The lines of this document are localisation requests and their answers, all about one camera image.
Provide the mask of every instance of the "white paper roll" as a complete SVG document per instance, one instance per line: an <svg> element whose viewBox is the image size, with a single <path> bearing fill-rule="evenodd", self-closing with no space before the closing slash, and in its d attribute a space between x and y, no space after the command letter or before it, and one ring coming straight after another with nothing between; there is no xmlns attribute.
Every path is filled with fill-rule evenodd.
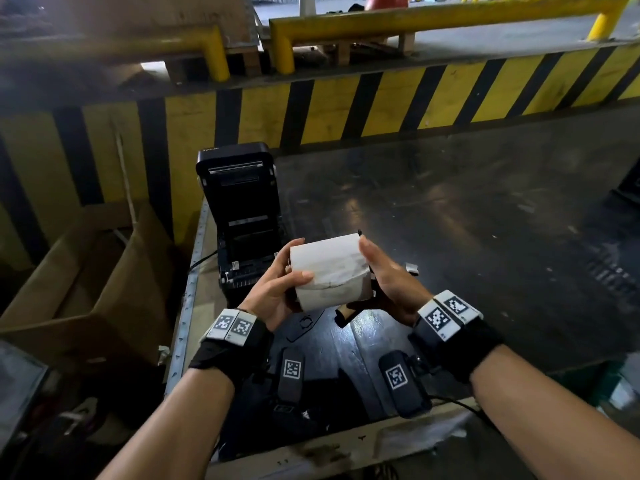
<svg viewBox="0 0 640 480"><path fill-rule="evenodd" d="M302 310L316 310L371 298L371 272L356 234L291 248L291 268L313 271L310 283L296 288Z"/></svg>

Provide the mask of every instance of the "wall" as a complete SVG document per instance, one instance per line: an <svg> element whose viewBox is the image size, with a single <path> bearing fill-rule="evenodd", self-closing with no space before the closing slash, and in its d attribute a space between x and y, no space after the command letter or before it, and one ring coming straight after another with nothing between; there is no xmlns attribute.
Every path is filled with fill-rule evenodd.
<svg viewBox="0 0 640 480"><path fill-rule="evenodd" d="M185 252L202 148L270 147L516 118L640 96L640 44L411 67L0 118L0 268L37 264L83 205L149 198Z"/></svg>

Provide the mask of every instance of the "orange object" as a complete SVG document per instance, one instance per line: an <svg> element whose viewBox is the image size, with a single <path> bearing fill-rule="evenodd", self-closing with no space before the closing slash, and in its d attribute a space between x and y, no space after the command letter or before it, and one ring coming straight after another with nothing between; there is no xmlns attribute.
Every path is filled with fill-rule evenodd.
<svg viewBox="0 0 640 480"><path fill-rule="evenodd" d="M409 0L367 0L365 10L382 10L384 8L407 8Z"/></svg>

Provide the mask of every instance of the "black label printer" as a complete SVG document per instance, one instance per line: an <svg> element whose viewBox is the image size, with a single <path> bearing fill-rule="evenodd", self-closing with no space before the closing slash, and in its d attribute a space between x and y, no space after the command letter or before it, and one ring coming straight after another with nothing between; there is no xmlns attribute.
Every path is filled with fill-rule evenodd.
<svg viewBox="0 0 640 480"><path fill-rule="evenodd" d="M220 288L233 308L288 241L273 156L264 143L208 148L196 172L218 227Z"/></svg>

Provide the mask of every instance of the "yellow metal railing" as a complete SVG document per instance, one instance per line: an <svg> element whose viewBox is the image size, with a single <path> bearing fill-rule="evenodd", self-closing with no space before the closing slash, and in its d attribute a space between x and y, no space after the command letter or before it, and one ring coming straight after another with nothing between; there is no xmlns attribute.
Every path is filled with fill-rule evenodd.
<svg viewBox="0 0 640 480"><path fill-rule="evenodd" d="M227 56L217 26L120 38L41 37L7 41L0 44L0 65L48 60L142 61L190 52L202 53L213 80L224 82L229 79Z"/></svg>
<svg viewBox="0 0 640 480"><path fill-rule="evenodd" d="M607 39L628 0L498 0L305 17L274 18L271 44L281 74L294 71L293 46L305 42L599 14L587 40Z"/></svg>

